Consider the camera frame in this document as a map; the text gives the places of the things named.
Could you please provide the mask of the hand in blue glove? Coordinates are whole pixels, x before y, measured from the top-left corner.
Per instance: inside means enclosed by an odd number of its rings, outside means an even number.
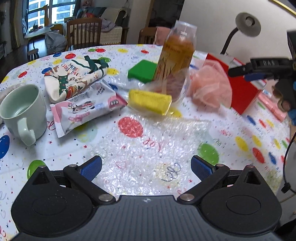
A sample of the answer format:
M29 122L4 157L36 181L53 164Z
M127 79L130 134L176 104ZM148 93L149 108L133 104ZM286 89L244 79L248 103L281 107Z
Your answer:
M280 79L273 87L273 95L279 99L278 107L287 112L292 125L295 126L295 81Z

